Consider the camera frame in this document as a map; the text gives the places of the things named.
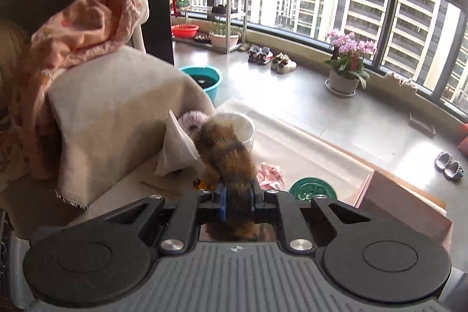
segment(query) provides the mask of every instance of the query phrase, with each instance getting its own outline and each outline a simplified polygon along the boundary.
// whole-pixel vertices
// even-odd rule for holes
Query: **dark water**
[[[209,88],[217,83],[216,80],[207,75],[190,75],[190,77],[192,77],[202,89]]]

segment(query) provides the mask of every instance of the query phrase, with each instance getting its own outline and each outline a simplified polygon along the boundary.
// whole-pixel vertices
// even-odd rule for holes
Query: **crumpled pink cloth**
[[[263,162],[261,166],[257,167],[257,180],[263,190],[276,189],[283,191],[285,189],[283,172],[278,166]]]
[[[148,16],[148,0],[75,0],[32,35],[29,50],[17,58],[10,102],[37,178],[53,178],[59,164],[60,135],[45,102],[52,81],[68,68],[118,50]]]

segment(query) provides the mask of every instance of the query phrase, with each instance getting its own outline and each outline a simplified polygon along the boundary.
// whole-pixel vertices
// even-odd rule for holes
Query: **white flower pot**
[[[239,35],[231,35],[229,39],[229,46],[235,46],[239,40]],[[226,47],[226,35],[216,35],[216,33],[211,34],[211,44],[217,46],[218,48]]]
[[[328,76],[328,83],[333,90],[350,95],[356,91],[359,80],[349,80],[348,78],[336,74],[334,70],[331,70]]]

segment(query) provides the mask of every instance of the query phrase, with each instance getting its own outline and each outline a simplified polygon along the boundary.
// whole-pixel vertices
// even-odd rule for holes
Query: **green plate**
[[[301,201],[310,201],[316,194],[324,194],[337,200],[335,190],[331,185],[316,177],[305,177],[296,181],[289,192],[294,194],[296,200]]]

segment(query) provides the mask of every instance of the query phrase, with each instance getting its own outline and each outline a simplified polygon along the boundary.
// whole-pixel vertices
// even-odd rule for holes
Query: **purple fluffy object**
[[[202,128],[207,121],[208,116],[198,110],[189,111],[180,117],[177,121],[187,135],[193,139],[195,134]]]

